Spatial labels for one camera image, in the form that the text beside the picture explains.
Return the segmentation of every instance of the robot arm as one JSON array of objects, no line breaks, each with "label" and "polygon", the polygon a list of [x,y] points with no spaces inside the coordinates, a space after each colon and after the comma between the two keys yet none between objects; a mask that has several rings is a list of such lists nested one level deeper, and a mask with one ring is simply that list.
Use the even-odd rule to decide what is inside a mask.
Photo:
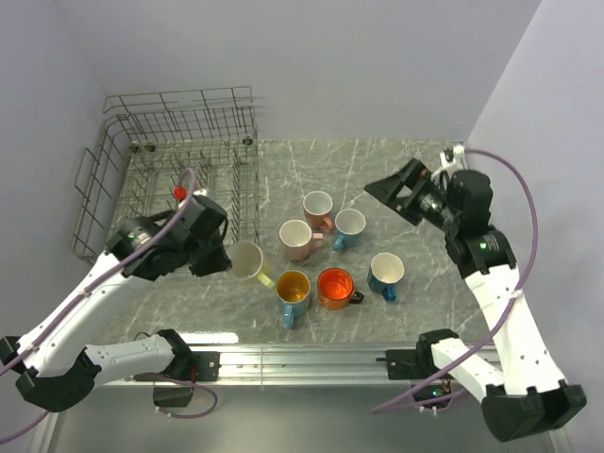
[{"label": "robot arm", "polygon": [[[6,364],[29,348],[74,296],[85,292],[92,281],[142,247],[160,230],[157,222],[167,222],[172,215],[173,211],[165,211],[127,221],[109,240],[106,252],[87,276],[44,321],[21,337],[0,340],[0,360]],[[230,266],[223,247],[226,228],[225,211],[204,193],[195,193],[180,222],[166,236],[123,272],[86,294],[85,300],[60,321],[23,363],[13,367],[21,375],[16,385],[24,400],[48,411],[65,411],[94,387],[119,378],[149,372],[176,379],[187,376],[191,350],[171,329],[125,344],[96,346],[87,341],[122,304],[158,277],[184,265],[198,277],[225,271]]]},{"label": "robot arm", "polygon": [[[579,385],[568,384],[545,347],[524,294],[515,291],[516,259],[505,235],[489,224],[489,178],[462,169],[451,178],[438,178],[446,187],[436,179],[421,161],[412,159],[397,174],[365,190],[412,224],[425,219],[438,227],[489,329],[505,319],[494,336],[502,369],[474,355],[450,376],[480,402],[489,430],[502,442],[562,427],[585,406],[585,394]],[[411,193],[399,197],[405,187]],[[418,367],[428,378],[466,352],[455,332],[427,332],[417,345]]]}]

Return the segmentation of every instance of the blue mug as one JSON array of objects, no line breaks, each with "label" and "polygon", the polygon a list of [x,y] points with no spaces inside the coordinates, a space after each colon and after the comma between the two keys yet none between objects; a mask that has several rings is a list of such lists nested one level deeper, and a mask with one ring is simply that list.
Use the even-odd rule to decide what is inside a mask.
[{"label": "blue mug", "polygon": [[277,294],[283,307],[283,326],[293,328],[295,319],[309,309],[310,280],[300,271],[286,272],[277,280]]},{"label": "blue mug", "polygon": [[403,261],[392,253],[378,253],[371,260],[367,284],[369,289],[380,293],[386,302],[395,302],[396,283],[405,275]]},{"label": "blue mug", "polygon": [[341,210],[336,215],[334,225],[338,236],[335,243],[333,243],[333,250],[340,252],[357,244],[361,233],[365,230],[367,221],[365,216],[357,210]]}]

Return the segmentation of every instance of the blue mug handle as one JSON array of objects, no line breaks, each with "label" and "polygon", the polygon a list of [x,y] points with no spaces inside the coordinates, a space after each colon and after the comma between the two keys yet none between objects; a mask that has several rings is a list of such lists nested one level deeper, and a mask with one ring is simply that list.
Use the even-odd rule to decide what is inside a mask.
[{"label": "blue mug handle", "polygon": [[294,327],[294,308],[289,304],[283,306],[283,326],[285,328]]},{"label": "blue mug handle", "polygon": [[384,291],[381,292],[381,295],[384,296],[386,302],[395,302],[396,289],[394,288],[394,285],[386,285],[386,288],[384,288]]},{"label": "blue mug handle", "polygon": [[336,242],[333,243],[333,250],[335,252],[340,252],[343,249],[344,249],[344,236],[340,235],[340,236],[338,236],[338,239],[336,239]]}]

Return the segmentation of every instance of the dish rack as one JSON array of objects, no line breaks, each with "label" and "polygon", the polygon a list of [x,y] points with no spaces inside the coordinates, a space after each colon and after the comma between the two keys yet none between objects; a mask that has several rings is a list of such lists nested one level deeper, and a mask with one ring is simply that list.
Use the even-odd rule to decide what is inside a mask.
[{"label": "dish rack", "polygon": [[260,243],[251,87],[113,95],[103,113],[98,145],[84,150],[74,183],[82,203],[71,247],[79,258],[95,260],[126,219],[175,210],[185,167],[226,210],[225,243]]}]

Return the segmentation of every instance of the mug handle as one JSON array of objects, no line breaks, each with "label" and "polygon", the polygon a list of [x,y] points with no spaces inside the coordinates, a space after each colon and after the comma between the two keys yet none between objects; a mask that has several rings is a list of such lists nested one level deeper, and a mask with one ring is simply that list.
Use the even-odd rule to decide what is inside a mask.
[{"label": "mug handle", "polygon": [[325,241],[323,241],[322,233],[313,233],[312,238],[315,240],[315,242],[310,245],[310,250],[319,248],[321,245],[323,245],[325,243]]},{"label": "mug handle", "polygon": [[350,299],[350,303],[351,304],[360,304],[360,302],[362,302],[362,300],[364,298],[365,298],[365,294],[359,293],[358,291],[355,291],[352,294],[352,298]]},{"label": "mug handle", "polygon": [[275,282],[273,280],[271,280],[269,277],[267,277],[263,272],[260,272],[256,276],[256,278],[260,281],[260,283],[262,283],[269,290],[272,290],[273,288],[275,288]]},{"label": "mug handle", "polygon": [[386,288],[384,288],[384,291],[381,292],[381,295],[384,296],[384,299],[386,299],[386,302],[395,302],[396,289],[395,289],[394,285],[387,285]]},{"label": "mug handle", "polygon": [[333,222],[329,217],[323,219],[323,224],[321,225],[321,229],[325,231],[325,233],[330,233],[333,231]]},{"label": "mug handle", "polygon": [[285,328],[294,327],[294,309],[289,304],[283,306],[283,326]]},{"label": "mug handle", "polygon": [[338,239],[336,239],[336,242],[333,243],[333,250],[335,252],[340,252],[344,249],[344,236],[340,235],[338,236]]}]

